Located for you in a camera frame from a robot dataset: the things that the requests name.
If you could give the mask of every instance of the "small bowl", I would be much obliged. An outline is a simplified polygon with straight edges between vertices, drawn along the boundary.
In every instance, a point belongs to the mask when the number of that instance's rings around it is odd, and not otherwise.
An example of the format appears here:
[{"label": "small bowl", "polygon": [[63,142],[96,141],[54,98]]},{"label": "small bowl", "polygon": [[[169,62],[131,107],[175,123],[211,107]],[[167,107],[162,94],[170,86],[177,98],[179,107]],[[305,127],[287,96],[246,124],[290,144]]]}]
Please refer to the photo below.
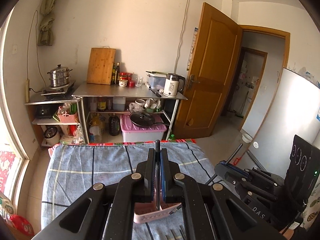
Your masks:
[{"label": "small bowl", "polygon": [[135,102],[137,105],[139,106],[144,106],[144,104],[146,103],[145,100],[143,99],[137,99],[136,102]]},{"label": "small bowl", "polygon": [[128,81],[127,80],[119,80],[119,87],[126,87]]},{"label": "small bowl", "polygon": [[146,108],[145,109],[147,113],[154,113],[155,109],[151,109],[151,108]]},{"label": "small bowl", "polygon": [[243,140],[245,143],[251,143],[252,137],[251,137],[249,134],[244,133],[244,134],[242,135],[242,140]]}]

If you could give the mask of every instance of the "bed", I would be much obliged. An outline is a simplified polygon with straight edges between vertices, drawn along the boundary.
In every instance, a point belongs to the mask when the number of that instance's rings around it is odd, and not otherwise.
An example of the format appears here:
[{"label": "bed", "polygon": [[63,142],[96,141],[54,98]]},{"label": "bed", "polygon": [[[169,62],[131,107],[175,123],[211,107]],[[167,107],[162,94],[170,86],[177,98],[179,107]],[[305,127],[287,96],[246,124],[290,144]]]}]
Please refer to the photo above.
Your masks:
[{"label": "bed", "polygon": [[[47,226],[94,183],[105,185],[119,182],[135,172],[137,164],[147,159],[148,149],[154,142],[118,143],[109,145],[57,145],[49,163],[44,181],[41,228]],[[170,161],[180,170],[205,183],[214,169],[209,159],[194,140],[162,142]],[[144,224],[133,224],[132,239],[178,239],[183,225],[182,210],[169,217]]]}]

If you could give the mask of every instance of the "electric kettle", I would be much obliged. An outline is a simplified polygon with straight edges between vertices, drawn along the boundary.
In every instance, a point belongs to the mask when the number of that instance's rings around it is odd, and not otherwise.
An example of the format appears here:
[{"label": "electric kettle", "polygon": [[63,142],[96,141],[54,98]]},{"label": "electric kettle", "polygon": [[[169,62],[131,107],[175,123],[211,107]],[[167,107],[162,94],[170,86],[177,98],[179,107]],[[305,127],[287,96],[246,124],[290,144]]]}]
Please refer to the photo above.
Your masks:
[{"label": "electric kettle", "polygon": [[[183,91],[186,79],[183,76],[179,76],[173,73],[168,73],[166,76],[167,79],[165,80],[163,94],[167,97],[175,97],[178,92]],[[180,80],[182,80],[183,84],[179,89]]]}]

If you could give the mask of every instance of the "wooden cutting board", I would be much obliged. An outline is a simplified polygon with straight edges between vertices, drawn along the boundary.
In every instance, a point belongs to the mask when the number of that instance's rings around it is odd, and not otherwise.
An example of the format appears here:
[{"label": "wooden cutting board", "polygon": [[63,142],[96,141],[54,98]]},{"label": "wooden cutting board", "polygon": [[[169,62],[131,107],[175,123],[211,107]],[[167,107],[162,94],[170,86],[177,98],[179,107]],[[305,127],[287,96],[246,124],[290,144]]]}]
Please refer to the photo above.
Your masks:
[{"label": "wooden cutting board", "polygon": [[91,48],[87,83],[110,85],[116,49]]}]

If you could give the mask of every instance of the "refrigerator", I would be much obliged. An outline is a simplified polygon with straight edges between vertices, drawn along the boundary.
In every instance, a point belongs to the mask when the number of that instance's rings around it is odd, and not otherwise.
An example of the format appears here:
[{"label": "refrigerator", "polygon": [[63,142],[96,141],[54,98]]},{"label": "refrigerator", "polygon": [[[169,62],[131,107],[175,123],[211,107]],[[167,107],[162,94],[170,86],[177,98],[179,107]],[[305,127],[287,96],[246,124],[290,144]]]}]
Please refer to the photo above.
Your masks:
[{"label": "refrigerator", "polygon": [[269,112],[237,166],[258,167],[285,178],[293,137],[313,143],[320,130],[320,89],[297,73],[283,69]]}]

